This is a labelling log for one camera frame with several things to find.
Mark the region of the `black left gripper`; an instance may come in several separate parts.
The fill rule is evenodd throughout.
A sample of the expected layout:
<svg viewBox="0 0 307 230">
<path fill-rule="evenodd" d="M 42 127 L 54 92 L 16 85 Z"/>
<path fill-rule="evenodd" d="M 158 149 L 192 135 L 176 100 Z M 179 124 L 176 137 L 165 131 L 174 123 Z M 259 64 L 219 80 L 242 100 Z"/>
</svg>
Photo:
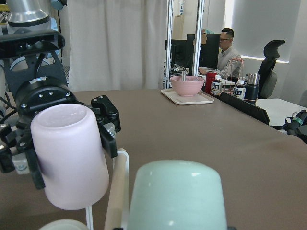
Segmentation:
<svg viewBox="0 0 307 230">
<path fill-rule="evenodd" d="M 30 174 L 36 189 L 44 189 L 45 183 L 30 134 L 30 122 L 36 114 L 60 104 L 82 104 L 68 86 L 54 77 L 40 77 L 21 84 L 9 83 L 15 100 L 8 115 L 0 120 L 0 166 L 13 168 L 12 148 L 25 153 Z M 88 106 L 96 117 L 103 149 L 111 157 L 117 157 L 116 133 L 121 130 L 119 112 L 106 95 L 95 97 Z"/>
</svg>

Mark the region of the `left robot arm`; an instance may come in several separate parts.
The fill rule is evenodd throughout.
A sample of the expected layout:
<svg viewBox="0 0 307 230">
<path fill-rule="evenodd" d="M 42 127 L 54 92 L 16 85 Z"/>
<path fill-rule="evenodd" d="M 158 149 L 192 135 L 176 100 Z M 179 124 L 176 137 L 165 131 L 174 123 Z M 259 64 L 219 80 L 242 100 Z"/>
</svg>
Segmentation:
<svg viewBox="0 0 307 230">
<path fill-rule="evenodd" d="M 45 183 L 34 150 L 30 124 L 41 111 L 59 104 L 77 104 L 69 90 L 63 65 L 57 51 L 65 46 L 65 38 L 51 28 L 51 18 L 37 0 L 7 1 L 7 24 L 0 28 L 1 67 L 14 104 L 3 98 L 11 114 L 18 114 L 15 123 L 9 115 L 0 120 L 0 170 L 18 170 L 14 156 L 25 154 L 25 168 L 37 189 Z"/>
</svg>

